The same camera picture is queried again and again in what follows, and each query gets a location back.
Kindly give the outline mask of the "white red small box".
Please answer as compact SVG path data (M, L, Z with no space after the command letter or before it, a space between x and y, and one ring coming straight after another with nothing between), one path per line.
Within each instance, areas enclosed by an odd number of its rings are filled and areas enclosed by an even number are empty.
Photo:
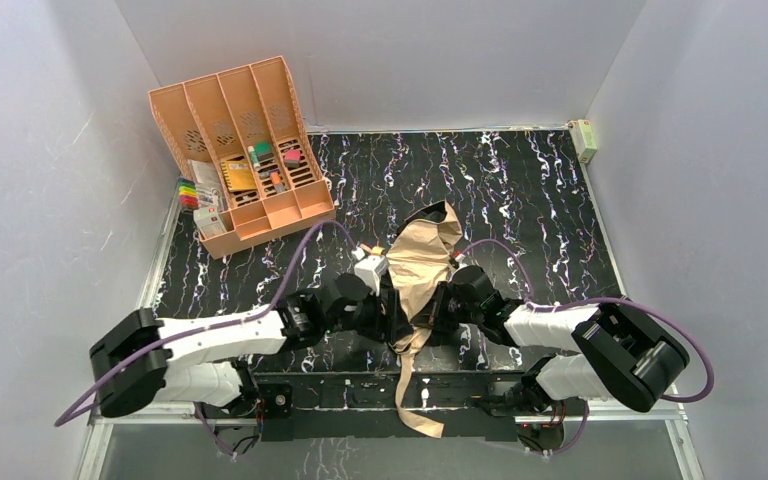
M204 239L209 239L228 232L218 207L205 206L193 211L193 220Z

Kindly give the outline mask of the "colourful marker set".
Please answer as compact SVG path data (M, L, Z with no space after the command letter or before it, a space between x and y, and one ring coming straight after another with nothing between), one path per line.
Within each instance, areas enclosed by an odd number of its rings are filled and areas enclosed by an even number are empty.
M199 208L198 192L193 181L179 177L176 187L179 205L182 210L192 211Z

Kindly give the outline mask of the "green white glue stick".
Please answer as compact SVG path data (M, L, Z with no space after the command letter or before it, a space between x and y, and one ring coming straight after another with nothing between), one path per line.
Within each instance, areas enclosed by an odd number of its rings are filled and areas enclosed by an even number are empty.
M257 156L255 148L253 146L248 146L247 147L247 153L248 153L251 165L252 165L252 169L253 170L259 170L260 169L260 161L259 161L259 158Z

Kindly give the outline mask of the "yellow notebook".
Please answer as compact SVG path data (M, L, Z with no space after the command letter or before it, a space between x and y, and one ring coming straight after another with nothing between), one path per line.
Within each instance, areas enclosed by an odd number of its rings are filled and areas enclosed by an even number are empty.
M220 169L230 193L237 194L257 189L250 163L244 155L222 159Z

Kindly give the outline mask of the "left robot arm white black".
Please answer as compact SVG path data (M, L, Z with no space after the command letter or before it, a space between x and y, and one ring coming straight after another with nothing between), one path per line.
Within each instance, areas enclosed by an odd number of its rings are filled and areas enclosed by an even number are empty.
M100 413L124 417L160 401L242 414L258 396L242 357L305 350L333 331L393 345L413 328L395 288L373 289L350 273L243 313L175 319L135 310L90 348Z

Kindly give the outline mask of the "green white box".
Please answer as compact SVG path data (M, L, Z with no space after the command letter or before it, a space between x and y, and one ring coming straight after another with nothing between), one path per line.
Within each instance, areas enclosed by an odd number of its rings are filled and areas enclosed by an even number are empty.
M592 123L586 119L572 120L569 122L569 131L577 159L584 164L590 162L598 152L598 141Z

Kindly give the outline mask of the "orange plastic file organizer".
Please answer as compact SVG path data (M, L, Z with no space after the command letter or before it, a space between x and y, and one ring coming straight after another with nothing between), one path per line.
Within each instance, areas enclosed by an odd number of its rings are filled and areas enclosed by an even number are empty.
M149 91L154 120L182 176L188 161L212 162L222 184L228 232L199 239L214 259L250 249L332 220L336 207L305 130L286 60L276 56ZM260 169L253 170L253 146ZM298 148L301 165L287 168L283 154ZM230 193L220 161L244 155L257 189Z

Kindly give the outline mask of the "white paper card pack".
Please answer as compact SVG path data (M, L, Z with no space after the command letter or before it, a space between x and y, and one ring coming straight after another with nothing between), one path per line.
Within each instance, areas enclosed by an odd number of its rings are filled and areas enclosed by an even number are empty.
M222 192L222 184L212 162L190 159L188 164L192 173L192 181L197 191L212 192L214 194Z

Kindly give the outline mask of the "pink black eraser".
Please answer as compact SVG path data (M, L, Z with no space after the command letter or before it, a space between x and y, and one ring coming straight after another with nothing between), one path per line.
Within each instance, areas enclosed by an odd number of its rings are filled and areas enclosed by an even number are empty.
M283 162L287 168L296 169L301 165L303 153L300 149L294 148L287 150L283 154Z

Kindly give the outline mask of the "beige folding umbrella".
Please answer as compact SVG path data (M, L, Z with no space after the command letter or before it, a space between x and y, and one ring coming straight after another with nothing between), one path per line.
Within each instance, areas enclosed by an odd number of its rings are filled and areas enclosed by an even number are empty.
M436 439L442 437L444 425L405 409L403 400L415 358L431 336L431 329L418 326L414 318L432 300L437 285L448 278L451 258L461 238L462 227L453 207L441 200L414 212L386 254L388 273L400 295L401 312L409 327L409 332L392 344L401 366L394 397L397 414L408 428Z

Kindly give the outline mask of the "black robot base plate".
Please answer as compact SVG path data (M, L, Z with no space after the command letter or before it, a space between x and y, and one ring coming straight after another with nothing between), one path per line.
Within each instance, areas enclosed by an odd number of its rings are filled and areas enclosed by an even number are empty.
M501 395L520 378L517 372L457 371L413 375L404 407L443 423L446 438L516 442L540 424L564 424L574 431L584 404L571 399L563 408L541 413L523 407L487 412L478 399ZM253 377L264 401L268 442L330 438L416 438L396 410L398 373L261 373Z

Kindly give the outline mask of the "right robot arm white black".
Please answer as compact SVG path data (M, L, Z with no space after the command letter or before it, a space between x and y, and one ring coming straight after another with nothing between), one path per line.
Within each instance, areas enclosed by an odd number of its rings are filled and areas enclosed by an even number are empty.
M684 346L626 299L541 306L504 296L478 266L440 282L420 323L435 331L471 324L499 345L556 350L477 398L495 416L539 413L571 398L613 399L645 413L690 363Z

